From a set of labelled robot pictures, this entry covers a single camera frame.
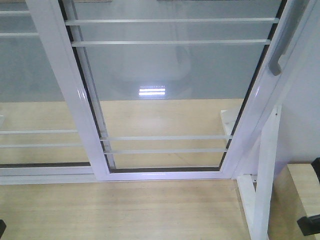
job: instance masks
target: glass pane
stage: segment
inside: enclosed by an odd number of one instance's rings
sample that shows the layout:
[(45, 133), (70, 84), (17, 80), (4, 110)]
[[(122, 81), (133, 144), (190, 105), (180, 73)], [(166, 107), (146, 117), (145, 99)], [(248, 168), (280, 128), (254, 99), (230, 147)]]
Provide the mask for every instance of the glass pane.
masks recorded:
[[(86, 54), (81, 64), (89, 63), (109, 137), (230, 135), (280, 2), (115, 0), (75, 2), (72, 10), (66, 4), (69, 23), (83, 20), (70, 28)], [(179, 150), (225, 149), (227, 142), (110, 146), (115, 153), (177, 150), (114, 154), (117, 168), (218, 167), (223, 151)]]
[[(27, 9), (0, 3), (0, 11)], [(0, 21), (1, 33), (36, 32), (30, 15)], [(39, 37), (2, 38), (0, 53), (0, 164), (88, 162)]]

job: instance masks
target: wooden block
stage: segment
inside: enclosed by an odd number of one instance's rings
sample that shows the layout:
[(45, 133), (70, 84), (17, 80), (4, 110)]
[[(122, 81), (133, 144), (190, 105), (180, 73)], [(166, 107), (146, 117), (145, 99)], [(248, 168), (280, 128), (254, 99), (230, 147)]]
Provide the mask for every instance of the wooden block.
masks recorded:
[[(273, 194), (278, 201), (278, 209), (282, 212), (286, 227), (286, 230), (282, 231), (285, 234), (277, 234), (275, 232), (277, 217), (276, 214), (271, 214), (269, 232), (272, 232), (274, 239), (320, 240), (319, 233), (303, 236), (297, 224), (297, 220), (301, 217), (320, 214), (320, 186), (310, 164), (286, 166), (274, 182)], [(273, 200), (271, 204), (275, 207), (277, 203)]]

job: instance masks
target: metal bar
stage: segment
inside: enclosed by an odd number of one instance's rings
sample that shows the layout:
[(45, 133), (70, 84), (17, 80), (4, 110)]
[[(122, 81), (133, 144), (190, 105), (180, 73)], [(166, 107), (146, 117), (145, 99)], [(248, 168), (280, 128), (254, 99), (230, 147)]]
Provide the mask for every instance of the metal bar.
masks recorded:
[(101, 138), (100, 140), (103, 142), (103, 141), (216, 140), (216, 139), (232, 139), (232, 136), (231, 135), (118, 136), (118, 137)]
[(0, 11), (0, 17), (12, 17), (12, 16), (30, 15), (30, 11)]
[(70, 134), (77, 133), (76, 129), (61, 129), (61, 130), (18, 130), (18, 131), (0, 131), (0, 135), (8, 134)]
[(175, 40), (175, 41), (73, 41), (72, 47), (97, 47), (101, 45), (191, 45), (191, 44), (263, 44), (269, 45), (269, 39), (238, 40)]
[(37, 37), (37, 32), (0, 32), (0, 38)]
[(67, 20), (66, 26), (82, 26), (88, 24), (109, 23), (223, 23), (223, 22), (268, 22), (277, 24), (276, 17), (244, 17), (244, 18), (181, 18), (181, 19), (81, 19)]
[(138, 150), (112, 150), (104, 154), (174, 154), (174, 153), (223, 153), (226, 148), (190, 148), (190, 149), (138, 149)]
[(81, 143), (50, 143), (50, 144), (8, 144), (0, 145), (0, 149), (11, 148), (64, 148), (64, 147), (82, 147)]
[(268, 239), (281, 106), (272, 110), (262, 128), (251, 240)]
[(4, 167), (0, 176), (93, 174), (91, 166)]

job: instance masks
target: white wall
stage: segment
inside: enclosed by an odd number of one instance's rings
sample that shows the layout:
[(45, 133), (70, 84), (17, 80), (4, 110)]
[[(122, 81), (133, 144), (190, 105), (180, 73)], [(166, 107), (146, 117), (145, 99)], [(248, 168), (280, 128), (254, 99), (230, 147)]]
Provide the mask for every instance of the white wall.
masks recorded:
[(287, 163), (309, 163), (320, 157), (319, 34), (309, 39), (309, 54), (282, 104), (277, 172)]

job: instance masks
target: wooden floor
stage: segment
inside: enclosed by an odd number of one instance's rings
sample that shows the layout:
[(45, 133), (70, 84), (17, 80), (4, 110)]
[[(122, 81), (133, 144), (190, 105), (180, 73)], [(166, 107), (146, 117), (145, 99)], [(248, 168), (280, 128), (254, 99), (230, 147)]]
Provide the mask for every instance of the wooden floor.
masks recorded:
[(234, 180), (2, 185), (1, 240), (249, 240)]
[[(220, 111), (242, 99), (102, 101), (110, 137), (224, 135)], [(76, 129), (65, 102), (3, 102), (1, 131)], [(77, 133), (0, 135), (0, 145), (81, 143)], [(225, 139), (113, 141), (113, 150), (225, 148)], [(223, 152), (116, 154), (118, 168), (220, 164)], [(88, 162), (83, 147), (0, 148), (1, 164)]]

